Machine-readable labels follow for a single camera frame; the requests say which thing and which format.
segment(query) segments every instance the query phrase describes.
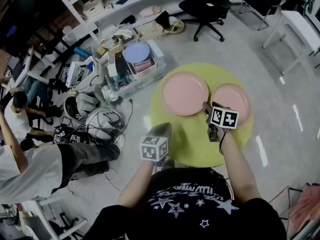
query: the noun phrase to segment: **office chair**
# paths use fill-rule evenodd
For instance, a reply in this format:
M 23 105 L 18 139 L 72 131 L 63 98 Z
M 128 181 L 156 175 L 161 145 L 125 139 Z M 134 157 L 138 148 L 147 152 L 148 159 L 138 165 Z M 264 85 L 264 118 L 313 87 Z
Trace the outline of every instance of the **office chair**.
M 265 21 L 266 17 L 268 15 L 273 15 L 276 13 L 277 8 L 280 7 L 281 1 L 282 0 L 242 0 L 241 5 L 240 5 L 240 9 L 239 9 L 239 14 L 253 13 L 259 19 L 261 19 L 262 20 L 261 24 L 257 29 L 258 31 L 260 31 L 261 27 L 264 23 L 267 25 L 267 27 L 265 27 L 265 29 L 269 27 L 269 24 Z M 252 7 L 254 10 L 256 10 L 258 13 L 260 13 L 262 15 L 262 17 L 253 10 L 243 12 L 242 5 L 244 2 L 247 5 L 249 5 L 250 7 Z
M 183 22 L 200 24 L 193 37 L 195 42 L 199 40 L 198 34 L 204 26 L 216 32 L 220 36 L 221 42 L 225 40 L 211 22 L 216 22 L 221 26 L 224 24 L 222 19 L 227 17 L 228 10 L 231 7 L 229 0 L 184 0 L 179 4 L 179 7 L 187 14 L 195 17 L 193 19 L 183 19 Z

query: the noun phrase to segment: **gray jeans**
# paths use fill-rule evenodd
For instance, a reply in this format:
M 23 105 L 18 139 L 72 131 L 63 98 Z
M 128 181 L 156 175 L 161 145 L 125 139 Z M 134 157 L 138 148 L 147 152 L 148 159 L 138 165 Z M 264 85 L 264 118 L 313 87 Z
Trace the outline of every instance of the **gray jeans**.
M 116 160 L 120 155 L 119 148 L 113 143 L 94 146 L 76 142 L 59 144 L 58 147 L 62 157 L 62 183 L 59 189 L 66 187 L 69 181 L 109 171 L 108 161 Z

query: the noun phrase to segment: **pink plate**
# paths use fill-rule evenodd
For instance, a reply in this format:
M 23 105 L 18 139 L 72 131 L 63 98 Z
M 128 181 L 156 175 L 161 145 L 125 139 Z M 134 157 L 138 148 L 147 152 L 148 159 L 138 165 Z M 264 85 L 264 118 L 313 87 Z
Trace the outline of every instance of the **pink plate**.
M 211 102 L 230 107 L 233 111 L 239 112 L 237 126 L 243 125 L 251 114 L 251 101 L 244 89 L 234 83 L 220 85 L 212 94 Z
M 208 97 L 206 82 L 192 72 L 182 71 L 171 75 L 161 89 L 163 105 L 177 116 L 198 113 Z

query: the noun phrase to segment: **black hair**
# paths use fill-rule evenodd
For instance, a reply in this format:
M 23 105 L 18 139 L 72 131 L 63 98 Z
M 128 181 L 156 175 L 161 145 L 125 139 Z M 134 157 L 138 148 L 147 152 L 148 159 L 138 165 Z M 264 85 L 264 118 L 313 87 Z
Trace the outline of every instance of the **black hair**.
M 13 106 L 17 109 L 21 109 L 24 107 L 24 105 L 27 103 L 27 95 L 23 91 L 17 91 L 13 95 Z
M 20 142 L 20 148 L 23 152 L 30 150 L 34 147 L 34 141 L 32 138 L 25 138 L 23 141 Z

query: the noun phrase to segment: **blue plate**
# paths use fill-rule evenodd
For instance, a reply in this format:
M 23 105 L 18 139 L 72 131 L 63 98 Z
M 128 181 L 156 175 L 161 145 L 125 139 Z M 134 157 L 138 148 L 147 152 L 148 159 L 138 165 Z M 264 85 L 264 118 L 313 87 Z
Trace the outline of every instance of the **blue plate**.
M 132 64 L 143 62 L 150 54 L 150 48 L 145 42 L 134 42 L 123 51 L 124 59 Z

